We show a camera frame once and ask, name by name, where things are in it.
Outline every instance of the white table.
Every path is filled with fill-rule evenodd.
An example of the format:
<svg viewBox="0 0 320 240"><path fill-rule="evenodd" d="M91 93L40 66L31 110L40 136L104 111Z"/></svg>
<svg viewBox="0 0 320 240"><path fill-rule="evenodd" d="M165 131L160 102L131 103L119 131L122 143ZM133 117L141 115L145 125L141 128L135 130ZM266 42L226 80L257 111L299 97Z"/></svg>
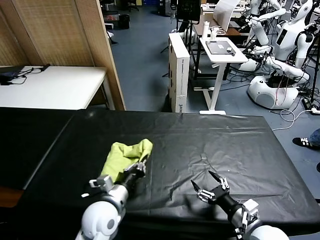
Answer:
<svg viewBox="0 0 320 240"><path fill-rule="evenodd" d="M213 3L204 3L201 4L202 14L212 14L215 10L216 4ZM236 6L232 13L232 18L238 19L241 17L242 13L246 11L246 8L243 6Z"/></svg>
<svg viewBox="0 0 320 240"><path fill-rule="evenodd" d="M208 110L202 110L200 111L200 114L221 114L225 115L226 112L224 110L216 110L216 103L221 87L221 83L223 81L223 76L225 69L227 67L227 64L232 64L232 63L245 63L248 61L247 57L237 48L234 43L227 37L216 37L215 41L226 41L229 43L229 45L233 48L235 51L234 55L231 54L211 54L209 48L207 47L206 41L209 41L209 39L203 39L200 37L200 42L208 55L210 61L212 63L218 64L219 70L216 76L215 84L214 87L209 87L209 88L198 88L195 87L193 88L194 91L202 91L206 105L208 107Z"/></svg>
<svg viewBox="0 0 320 240"><path fill-rule="evenodd" d="M32 67L26 66L23 71ZM33 109L85 109L100 86L114 109L104 67L49 66L38 74L27 74L21 85L0 85L0 107ZM21 83L23 78L12 83Z"/></svg>

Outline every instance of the white box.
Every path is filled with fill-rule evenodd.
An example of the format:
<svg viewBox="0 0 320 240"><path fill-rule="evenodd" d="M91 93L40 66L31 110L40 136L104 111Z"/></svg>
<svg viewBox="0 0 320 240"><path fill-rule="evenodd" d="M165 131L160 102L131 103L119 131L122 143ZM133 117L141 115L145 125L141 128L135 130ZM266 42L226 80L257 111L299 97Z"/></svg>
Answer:
<svg viewBox="0 0 320 240"><path fill-rule="evenodd" d="M179 33L169 33L169 97L172 112L186 111L190 55Z"/></svg>

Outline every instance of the wooden partition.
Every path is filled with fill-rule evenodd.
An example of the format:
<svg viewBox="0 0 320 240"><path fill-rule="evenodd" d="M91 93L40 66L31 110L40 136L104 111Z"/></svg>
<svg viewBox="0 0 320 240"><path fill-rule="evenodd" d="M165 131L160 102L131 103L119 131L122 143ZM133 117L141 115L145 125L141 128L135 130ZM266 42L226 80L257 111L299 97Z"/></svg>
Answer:
<svg viewBox="0 0 320 240"><path fill-rule="evenodd" d="M106 67L125 110L99 0L0 0L0 65Z"/></svg>

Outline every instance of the table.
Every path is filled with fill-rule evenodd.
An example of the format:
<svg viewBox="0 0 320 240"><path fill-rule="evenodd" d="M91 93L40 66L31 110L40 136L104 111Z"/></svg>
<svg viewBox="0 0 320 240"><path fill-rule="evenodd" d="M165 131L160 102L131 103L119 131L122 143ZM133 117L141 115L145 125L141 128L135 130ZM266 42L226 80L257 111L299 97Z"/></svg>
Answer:
<svg viewBox="0 0 320 240"><path fill-rule="evenodd" d="M205 3L201 4L202 14L212 14L215 10L216 4ZM246 11L245 7L236 6L232 13L232 18L240 18L242 13Z"/></svg>
<svg viewBox="0 0 320 240"><path fill-rule="evenodd" d="M0 107L0 207L14 207L73 115Z"/></svg>
<svg viewBox="0 0 320 240"><path fill-rule="evenodd" d="M263 117L84 109L74 113L24 191L13 216L17 231L29 239L48 233L73 239L84 209L99 199L81 194L100 174L111 145L144 138L153 150L128 201L123 239L229 237L226 214L197 199L190 182L214 188L208 170L227 178L236 200L257 201L266 224L289 236L320 230L318 204Z"/></svg>
<svg viewBox="0 0 320 240"><path fill-rule="evenodd" d="M229 66L232 63L245 63L248 61L247 57L237 48L232 41L230 41L227 37L217 37L216 41L226 41L235 51L235 55L231 54L211 54L210 50L208 49L208 46L206 44L206 41L208 39L203 39L200 37L200 44L203 46L206 54L208 55L210 61L212 63L218 64L219 70L217 73L217 77L215 80L214 87L209 88L201 88L201 87L194 87L194 91L202 91L206 105L208 107L208 110L201 110L200 114L223 114L225 115L226 112L223 110L215 110L221 83L223 80L226 80Z"/></svg>
<svg viewBox="0 0 320 240"><path fill-rule="evenodd" d="M23 71L31 69L26 66ZM104 67L49 66L27 74L21 85L0 85L0 107L32 109L85 109L102 87L110 109L114 109ZM13 81L21 83L22 79Z"/></svg>
<svg viewBox="0 0 320 240"><path fill-rule="evenodd" d="M194 25L194 30L198 36L198 39L202 37L202 33L204 31L204 21L208 21L210 27L218 25L218 23L213 19L212 14L201 15L200 16L200 23L197 25ZM228 30L226 31L225 35L218 35L218 36L225 36L228 38L232 38L232 37L240 37L241 34L235 28L229 27ZM193 80L196 81L197 78L216 78L217 77L216 73L199 73L198 72L200 55L201 55L201 51L202 51L202 45L199 43L200 43L200 41L198 41L198 46L197 46L197 50L196 50L196 57L195 57L194 51L193 50L190 51L191 57L194 62Z"/></svg>

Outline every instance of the person's foot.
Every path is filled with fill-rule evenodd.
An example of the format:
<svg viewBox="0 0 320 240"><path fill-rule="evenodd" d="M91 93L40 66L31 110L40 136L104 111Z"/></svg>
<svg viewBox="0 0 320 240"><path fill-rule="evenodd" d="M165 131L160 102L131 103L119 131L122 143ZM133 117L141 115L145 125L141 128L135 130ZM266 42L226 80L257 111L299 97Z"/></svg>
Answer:
<svg viewBox="0 0 320 240"><path fill-rule="evenodd" d="M307 137L295 137L294 139L292 139L292 142L295 145L298 145L300 147L306 147L306 148L315 149L315 150L319 150L320 149L319 146L312 145L312 143L309 142Z"/></svg>

